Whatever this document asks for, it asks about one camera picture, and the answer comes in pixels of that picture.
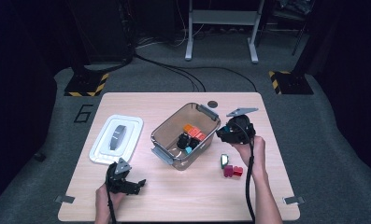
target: table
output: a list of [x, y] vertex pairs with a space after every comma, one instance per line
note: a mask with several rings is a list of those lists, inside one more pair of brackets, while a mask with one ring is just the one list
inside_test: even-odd
[[[153, 154], [150, 134], [184, 105], [192, 102], [207, 105], [216, 101], [213, 110], [220, 115], [221, 126], [226, 114], [239, 107], [258, 107], [248, 116], [258, 135], [266, 142], [266, 169], [270, 185], [284, 220], [300, 217], [297, 204], [285, 204], [293, 189], [278, 149], [262, 96], [254, 92], [112, 92], [106, 93], [98, 107], [77, 167], [66, 192], [75, 197], [63, 203], [61, 221], [93, 221], [95, 190], [105, 181], [107, 165], [93, 163], [89, 152], [107, 118], [113, 114], [140, 117], [144, 127], [129, 160], [132, 166], [127, 181], [147, 179], [138, 195], [122, 201], [116, 217], [119, 221], [242, 221], [250, 220], [245, 198], [246, 172], [242, 176], [224, 177], [221, 154], [229, 155], [229, 164], [247, 167], [229, 144], [214, 136], [210, 147], [185, 171], [178, 171]], [[250, 195], [255, 209], [255, 189]]]
[[261, 20], [264, 0], [260, 0], [257, 11], [231, 11], [231, 10], [197, 10], [193, 9], [193, 0], [189, 0], [188, 19], [188, 44], [185, 53], [185, 60], [190, 61], [193, 53], [193, 24], [231, 24], [231, 25], [252, 25], [251, 37], [247, 39], [252, 63], [258, 63], [258, 55], [255, 49], [255, 36]]

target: hazard tape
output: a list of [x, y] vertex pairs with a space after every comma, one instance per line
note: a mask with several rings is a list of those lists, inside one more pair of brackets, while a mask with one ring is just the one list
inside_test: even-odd
[[101, 77], [101, 81], [96, 87], [95, 91], [66, 91], [64, 96], [98, 96], [106, 85], [109, 74], [105, 74]]
[[270, 76], [270, 80], [272, 81], [273, 89], [275, 89], [276, 94], [281, 94], [281, 89], [276, 79], [276, 73], [290, 74], [290, 72], [269, 71], [269, 76]]

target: clear plastic bin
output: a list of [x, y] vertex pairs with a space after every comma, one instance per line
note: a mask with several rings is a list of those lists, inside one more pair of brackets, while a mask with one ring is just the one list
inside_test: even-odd
[[[179, 148], [177, 142], [184, 133], [184, 127], [189, 124], [197, 127], [205, 138], [187, 152]], [[155, 145], [152, 151], [162, 161], [183, 171], [208, 148], [220, 125], [219, 116], [208, 107], [188, 103], [152, 132], [150, 139]]]

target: white lid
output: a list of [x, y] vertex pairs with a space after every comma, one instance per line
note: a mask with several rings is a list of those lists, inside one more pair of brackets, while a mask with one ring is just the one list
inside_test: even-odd
[[[98, 134], [89, 154], [90, 159], [104, 164], [111, 164], [114, 161], [118, 162], [119, 158], [123, 158], [128, 162], [136, 148], [143, 124], [144, 122], [141, 118], [112, 115], [107, 119], [103, 129]], [[126, 132], [121, 144], [115, 150], [111, 150], [110, 141], [119, 125], [125, 126]]]

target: cable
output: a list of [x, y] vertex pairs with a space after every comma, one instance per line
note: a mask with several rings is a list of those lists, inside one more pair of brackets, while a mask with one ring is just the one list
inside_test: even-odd
[[110, 198], [110, 189], [108, 189], [108, 176], [106, 175], [106, 189], [107, 189], [107, 196], [108, 196], [108, 207], [109, 207], [109, 213], [111, 215], [111, 219], [112, 219], [112, 224], [116, 224], [116, 218], [115, 218], [115, 211], [113, 209], [113, 203], [112, 203], [112, 200]]
[[[157, 63], [155, 61], [152, 61], [152, 60], [149, 60], [149, 59], [145, 59], [141, 56], [139, 56], [138, 54], [134, 54], [135, 57], [143, 60], [143, 61], [146, 61], [146, 62], [149, 62], [149, 63], [155, 63], [155, 64], [158, 64], [158, 65], [162, 65], [162, 66], [166, 66], [166, 67], [169, 67], [169, 68], [174, 68], [174, 69], [178, 69], [178, 70], [181, 70], [183, 71], [182, 69], [210, 69], [210, 68], [214, 68], [214, 69], [222, 69], [222, 70], [226, 70], [226, 71], [229, 71], [229, 72], [232, 72], [232, 73], [235, 73], [243, 78], [245, 78], [251, 85], [252, 87], [254, 88], [255, 92], [258, 92], [255, 84], [247, 77], [245, 77], [244, 75], [241, 75], [240, 73], [234, 71], [234, 70], [231, 70], [229, 68], [225, 68], [225, 67], [217, 67], [217, 66], [197, 66], [197, 67], [181, 67], [181, 66], [175, 66], [175, 65], [170, 65], [170, 64], [166, 64], [166, 63]], [[196, 77], [192, 76], [193, 78], [195, 78], [202, 86], [203, 86], [203, 89], [204, 91], [206, 91], [206, 88], [204, 87], [204, 85], [201, 83], [201, 81], [199, 79], [197, 79]]]
[[178, 10], [179, 17], [181, 18], [182, 27], [183, 27], [183, 30], [184, 30], [184, 37], [183, 37], [182, 40], [179, 42], [179, 44], [177, 44], [177, 45], [171, 45], [171, 46], [173, 46], [173, 47], [178, 47], [178, 46], [180, 46], [180, 45], [181, 45], [183, 42], [185, 42], [185, 40], [187, 39], [187, 38], [186, 38], [186, 27], [185, 27], [185, 22], [184, 22], [184, 19], [182, 18], [182, 15], [181, 15], [180, 10], [179, 10], [178, 0], [176, 1], [176, 4], [177, 4], [177, 10]]
[[[158, 63], [158, 62], [155, 62], [155, 61], [153, 61], [153, 60], [149, 60], [149, 59], [146, 59], [146, 58], [144, 58], [144, 57], [141, 57], [141, 56], [139, 56], [139, 55], [136, 54], [136, 53], [134, 54], [134, 56], [135, 56], [136, 58], [142, 60], [142, 61], [145, 61], [145, 62], [148, 62], [148, 63], [153, 63], [153, 64], [156, 64], [156, 65], [159, 65], [159, 66], [161, 66], [161, 67], [163, 67], [163, 68], [165, 68], [165, 69], [168, 69], [168, 70], [170, 70], [170, 71], [176, 72], [176, 73], [178, 73], [178, 74], [180, 74], [180, 75], [186, 77], [185, 75], [183, 75], [183, 74], [180, 73], [180, 72], [183, 72], [183, 73], [187, 74], [188, 76], [193, 77], [195, 80], [197, 80], [197, 82], [199, 82], [199, 84], [203, 87], [203, 91], [206, 91], [206, 87], [205, 87], [205, 85], [203, 85], [203, 83], [202, 83], [202, 82], [201, 82], [197, 77], [195, 77], [194, 75], [190, 74], [189, 72], [186, 72], [186, 71], [182, 70], [181, 68], [178, 68], [178, 67], [176, 67], [176, 66], [172, 66], [172, 65], [168, 65], [168, 64], [165, 64], [165, 63]], [[191, 83], [194, 85], [194, 82], [193, 82], [189, 77], [186, 77], [186, 78], [188, 78], [188, 79], [191, 81]]]
[[245, 134], [245, 136], [247, 136], [247, 140], [250, 144], [251, 156], [249, 160], [249, 168], [247, 170], [247, 177], [246, 177], [246, 202], [247, 202], [247, 207], [249, 208], [249, 211], [250, 211], [250, 215], [252, 217], [252, 221], [255, 224], [255, 214], [254, 214], [254, 210], [252, 209], [252, 204], [251, 204], [251, 199], [250, 199], [250, 181], [251, 181], [251, 174], [252, 174], [252, 165], [254, 164], [254, 144], [253, 144], [254, 138], [253, 136], [252, 138], [250, 138], [247, 132], [236, 122], [231, 122], [231, 124], [234, 124], [235, 126], [237, 126], [237, 128], [239, 128]]

